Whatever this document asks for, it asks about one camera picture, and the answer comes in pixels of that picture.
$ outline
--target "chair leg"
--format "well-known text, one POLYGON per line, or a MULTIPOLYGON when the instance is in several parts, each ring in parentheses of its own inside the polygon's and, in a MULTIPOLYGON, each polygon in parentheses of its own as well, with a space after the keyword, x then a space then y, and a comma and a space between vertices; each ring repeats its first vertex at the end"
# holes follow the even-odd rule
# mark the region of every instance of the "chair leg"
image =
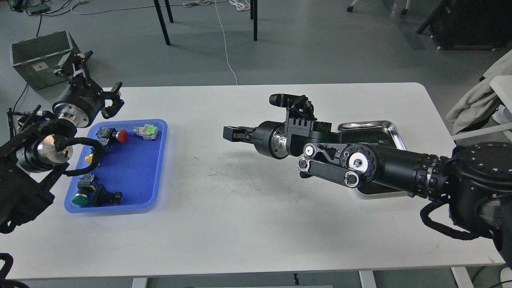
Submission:
POLYGON ((254 35, 254 41, 258 41, 258 0, 252 0, 252 4, 254 6, 254 9, 253 9, 254 19, 252 20, 252 24, 253 24, 252 32, 254 35))
POLYGON ((437 5, 436 9, 432 11, 430 16, 425 20, 425 22, 423 22, 423 24, 421 24, 418 30, 416 30, 416 34, 422 34, 423 31, 425 31, 425 29, 430 25, 430 22, 432 22, 432 19, 434 19, 434 17, 437 16, 437 14, 439 14, 442 9, 444 9, 444 6, 447 4, 447 2, 448 0, 442 0, 441 3, 437 5))
POLYGON ((347 12, 352 12, 352 10, 354 10, 354 6, 357 4, 357 2, 359 2, 359 0, 354 0, 354 2, 352 2, 352 4, 350 4, 350 6, 347 7, 347 12))
POLYGON ((250 12, 251 12, 251 20, 254 19, 254 12, 252 10, 252 7, 254 6, 254 0, 250 1, 250 12))
POLYGON ((407 11, 409 11, 410 7, 411 7, 411 0, 407 0, 406 7, 402 9, 402 12, 400 12, 400 14, 402 14, 402 15, 407 14, 407 11))
POLYGON ((174 23, 173 13, 170 11, 169 0, 165 0, 165 8, 167 9, 167 16, 169 16, 169 22, 174 23))
POLYGON ((153 0, 153 2, 155 3, 155 9, 157 10, 158 21, 160 22, 160 27, 162 27, 162 33, 163 33, 163 38, 165 39, 165 44, 167 44, 167 46, 169 46, 170 45, 169 35, 167 34, 167 28, 165 27, 165 22, 163 20, 162 9, 160 8, 160 2, 158 0, 153 0))

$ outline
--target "gray floor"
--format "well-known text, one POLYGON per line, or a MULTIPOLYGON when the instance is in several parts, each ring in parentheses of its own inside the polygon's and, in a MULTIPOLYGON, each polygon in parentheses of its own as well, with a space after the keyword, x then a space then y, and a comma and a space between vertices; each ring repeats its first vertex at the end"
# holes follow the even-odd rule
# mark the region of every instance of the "gray floor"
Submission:
MULTIPOLYGON (((52 0, 51 7, 63 3, 52 0)), ((76 11, 152 3, 90 0, 76 11)), ((347 13, 345 8, 350 3, 260 1, 257 42, 252 41, 249 12, 238 12, 228 3, 219 3, 229 62, 239 84, 418 82, 426 87, 444 118, 482 73, 509 50, 438 51, 428 32, 415 34, 437 0, 412 1, 406 17, 397 13, 405 0, 362 1, 353 13, 347 13)), ((127 87, 234 85, 215 6, 173 6, 173 12, 175 23, 167 23, 171 47, 164 44, 152 8, 44 17, 40 35, 67 30, 82 51, 93 50, 89 68, 91 76, 102 86, 117 81, 127 87)), ((9 45, 35 36, 38 22, 38 17, 11 12, 5 1, 0 2, 0 111, 14 104, 25 85, 10 65, 9 45)), ((18 110, 31 110, 37 104, 49 109, 63 87, 59 84, 37 92, 29 89, 18 110)), ((446 126, 451 129, 450 123, 446 122, 446 126)), ((8 139, 7 131, 6 125, 0 126, 2 142, 8 139)), ((484 139, 505 140, 500 133, 484 139)), ((476 287, 497 282, 499 270, 497 266, 485 269, 476 287)), ((300 278, 301 285, 359 285, 356 273, 300 274, 300 278)), ((455 287, 449 269, 382 271, 376 272, 375 278, 378 287, 455 287)), ((124 278, 28 281, 33 287, 128 287, 130 282, 124 278)), ((291 274, 249 274, 154 278, 149 282, 149 287, 242 285, 294 285, 294 281, 291 274)))

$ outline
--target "bolt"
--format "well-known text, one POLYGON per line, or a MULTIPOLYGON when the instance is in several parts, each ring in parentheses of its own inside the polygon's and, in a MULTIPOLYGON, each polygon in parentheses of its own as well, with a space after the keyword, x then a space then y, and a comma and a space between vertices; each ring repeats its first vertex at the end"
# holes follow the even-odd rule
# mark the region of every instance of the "bolt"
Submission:
POLYGON ((347 177, 347 184, 354 185, 355 183, 356 183, 356 179, 355 179, 354 175, 350 175, 347 177))
POLYGON ((302 159, 298 162, 298 166, 302 169, 305 169, 308 166, 308 163, 304 159, 302 159))

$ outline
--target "white cable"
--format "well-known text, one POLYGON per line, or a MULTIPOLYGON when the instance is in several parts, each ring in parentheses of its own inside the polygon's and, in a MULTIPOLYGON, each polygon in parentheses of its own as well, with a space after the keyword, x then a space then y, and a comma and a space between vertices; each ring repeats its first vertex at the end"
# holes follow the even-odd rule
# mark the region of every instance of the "white cable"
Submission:
POLYGON ((208 6, 210 4, 211 4, 211 0, 196 0, 196 1, 184 2, 182 5, 185 8, 190 8, 193 6, 208 6))
POLYGON ((240 3, 240 2, 238 2, 238 0, 229 0, 229 3, 233 6, 235 6, 238 11, 244 11, 244 10, 251 9, 251 5, 249 4, 249 2, 247 2, 247 0, 245 0, 245 3, 247 3, 247 4, 240 3))
POLYGON ((219 24, 221 25, 221 29, 222 29, 222 35, 224 36, 224 50, 226 51, 226 62, 227 62, 227 65, 229 66, 229 69, 231 70, 231 72, 233 73, 234 75, 234 80, 235 82, 237 83, 238 85, 238 78, 237 78, 237 75, 234 73, 233 69, 231 68, 231 65, 229 64, 229 59, 227 57, 227 45, 226 45, 226 33, 224 33, 224 27, 222 27, 222 23, 221 23, 221 17, 219 15, 219 11, 217 9, 217 0, 215 0, 215 11, 217 11, 217 18, 219 18, 219 24))

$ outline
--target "metal box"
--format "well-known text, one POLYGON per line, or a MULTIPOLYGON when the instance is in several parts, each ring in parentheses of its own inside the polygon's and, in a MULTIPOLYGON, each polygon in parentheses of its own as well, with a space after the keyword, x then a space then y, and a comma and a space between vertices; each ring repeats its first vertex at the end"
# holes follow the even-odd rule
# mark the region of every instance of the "metal box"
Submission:
POLYGON ((53 68, 62 56, 80 53, 71 35, 66 31, 11 44, 11 65, 23 79, 37 90, 65 81, 53 74, 53 68))

